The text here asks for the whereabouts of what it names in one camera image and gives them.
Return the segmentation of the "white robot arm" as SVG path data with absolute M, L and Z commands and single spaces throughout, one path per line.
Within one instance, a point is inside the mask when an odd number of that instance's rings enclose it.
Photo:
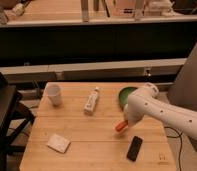
M 180 129 L 197 140 L 197 112 L 156 99 L 159 89 L 152 83 L 145 83 L 128 95 L 124 107 L 124 118 L 134 126 L 144 115 L 149 115 Z

